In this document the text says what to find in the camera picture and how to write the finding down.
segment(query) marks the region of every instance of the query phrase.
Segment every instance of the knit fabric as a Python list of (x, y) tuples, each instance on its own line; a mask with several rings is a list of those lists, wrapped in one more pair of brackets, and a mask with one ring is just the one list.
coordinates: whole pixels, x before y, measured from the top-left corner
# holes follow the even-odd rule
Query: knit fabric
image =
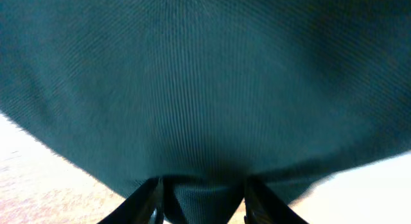
[(174, 223), (409, 150), (411, 0), (1, 0), (0, 110)]

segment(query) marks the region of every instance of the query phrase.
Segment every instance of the cloth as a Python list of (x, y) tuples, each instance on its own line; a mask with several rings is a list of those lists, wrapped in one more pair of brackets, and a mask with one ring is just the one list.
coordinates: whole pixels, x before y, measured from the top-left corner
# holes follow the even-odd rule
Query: cloth
[(174, 223), (409, 150), (411, 0), (2, 0), (0, 110)]

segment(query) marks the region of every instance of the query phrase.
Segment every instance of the ribbed fabric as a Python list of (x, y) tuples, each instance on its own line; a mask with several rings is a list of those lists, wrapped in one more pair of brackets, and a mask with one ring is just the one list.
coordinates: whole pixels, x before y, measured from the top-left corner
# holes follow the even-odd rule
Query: ribbed fabric
[(190, 223), (226, 222), (250, 175), (290, 202), (411, 148), (411, 0), (0, 10), (0, 109), (124, 197), (147, 178), (188, 178), (170, 198)]

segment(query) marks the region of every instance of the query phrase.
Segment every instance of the garment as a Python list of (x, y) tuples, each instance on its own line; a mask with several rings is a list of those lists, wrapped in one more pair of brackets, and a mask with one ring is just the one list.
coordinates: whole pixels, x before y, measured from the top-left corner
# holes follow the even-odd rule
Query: garment
[(409, 150), (411, 0), (2, 0), (0, 110), (120, 195), (226, 223)]

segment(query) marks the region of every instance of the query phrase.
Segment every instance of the fabric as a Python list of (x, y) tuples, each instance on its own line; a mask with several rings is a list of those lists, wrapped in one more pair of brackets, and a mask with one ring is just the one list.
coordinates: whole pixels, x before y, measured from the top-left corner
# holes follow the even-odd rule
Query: fabric
[(409, 150), (411, 0), (1, 0), (0, 110), (121, 196), (225, 223)]

